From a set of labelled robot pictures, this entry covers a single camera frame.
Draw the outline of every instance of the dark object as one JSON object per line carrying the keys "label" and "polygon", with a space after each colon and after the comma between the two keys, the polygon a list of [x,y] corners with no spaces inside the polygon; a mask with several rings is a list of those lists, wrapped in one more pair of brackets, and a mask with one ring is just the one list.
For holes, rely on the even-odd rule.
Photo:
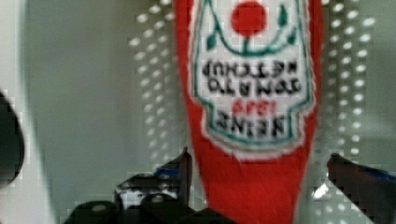
{"label": "dark object", "polygon": [[107,201],[89,202],[79,205],[64,224],[116,224],[118,210]]}
{"label": "dark object", "polygon": [[23,156],[21,126],[6,97],[0,93],[0,188],[17,177]]}
{"label": "dark object", "polygon": [[180,190],[178,199],[184,204],[189,204],[190,186],[192,180],[192,158],[187,152],[187,148],[183,148],[183,152],[174,160],[169,161],[165,165],[157,168],[155,176],[171,176],[180,180]]}
{"label": "dark object", "polygon": [[115,202],[120,209],[139,206],[150,194],[167,194],[188,204],[192,176],[192,158],[185,147],[174,160],[152,174],[134,175],[116,187]]}
{"label": "dark object", "polygon": [[195,211],[166,194],[152,194],[144,199],[141,209],[157,223],[174,224]]}
{"label": "dark object", "polygon": [[396,177],[338,154],[327,163],[329,179],[375,224],[396,223]]}
{"label": "dark object", "polygon": [[79,205],[64,224],[234,224],[206,208],[195,212],[166,194],[150,194],[140,206],[118,210],[114,203],[99,201]]}
{"label": "dark object", "polygon": [[201,212],[194,213],[182,218],[177,224],[234,224],[232,220],[224,217],[222,214],[206,208]]}

